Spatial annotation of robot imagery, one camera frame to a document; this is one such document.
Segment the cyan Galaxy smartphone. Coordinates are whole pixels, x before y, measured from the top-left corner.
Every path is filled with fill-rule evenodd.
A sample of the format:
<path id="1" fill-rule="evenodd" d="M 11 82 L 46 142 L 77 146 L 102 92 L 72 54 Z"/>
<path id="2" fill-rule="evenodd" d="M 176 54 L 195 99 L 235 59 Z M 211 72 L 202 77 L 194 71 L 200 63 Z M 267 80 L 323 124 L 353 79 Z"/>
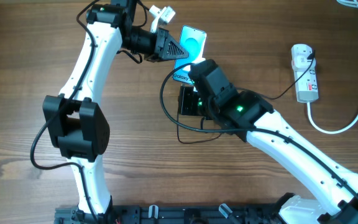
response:
<path id="1" fill-rule="evenodd" d="M 175 61 L 174 68 L 180 67 L 186 63 L 200 63 L 205 60 L 203 57 L 204 45 L 207 34 L 203 30 L 184 25 L 180 34 L 180 45 L 189 53 L 187 58 Z M 190 66 L 177 70 L 173 74 L 173 79 L 178 82 L 191 85 L 192 80 L 189 78 Z"/>

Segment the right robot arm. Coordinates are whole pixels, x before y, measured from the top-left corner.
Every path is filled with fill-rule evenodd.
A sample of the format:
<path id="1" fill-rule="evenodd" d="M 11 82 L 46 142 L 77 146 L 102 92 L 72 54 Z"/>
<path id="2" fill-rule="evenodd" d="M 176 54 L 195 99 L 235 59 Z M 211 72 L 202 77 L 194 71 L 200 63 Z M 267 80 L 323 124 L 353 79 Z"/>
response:
<path id="1" fill-rule="evenodd" d="M 296 132 L 253 91 L 239 92 L 214 60 L 185 66 L 195 90 L 187 103 L 221 131 L 260 149 L 314 196 L 282 197 L 277 215 L 285 223 L 358 223 L 358 174 L 341 166 Z"/>

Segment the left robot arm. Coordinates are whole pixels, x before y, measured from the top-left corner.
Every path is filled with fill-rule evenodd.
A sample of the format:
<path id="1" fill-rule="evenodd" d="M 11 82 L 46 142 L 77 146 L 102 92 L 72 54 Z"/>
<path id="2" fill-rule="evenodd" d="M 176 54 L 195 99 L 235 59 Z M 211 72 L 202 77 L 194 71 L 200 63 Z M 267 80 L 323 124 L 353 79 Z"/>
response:
<path id="1" fill-rule="evenodd" d="M 187 58 L 189 53 L 165 29 L 175 11 L 167 6 L 145 7 L 152 16 L 149 30 L 134 25 L 138 1 L 93 1 L 82 15 L 85 41 L 75 67 L 57 96 L 43 102 L 45 124 L 52 145 L 59 149 L 76 180 L 79 204 L 71 211 L 58 211 L 56 221 L 112 223 L 112 197 L 103 171 L 103 154 L 110 136 L 101 111 L 104 84 L 115 56 L 125 53 L 141 63 Z"/>

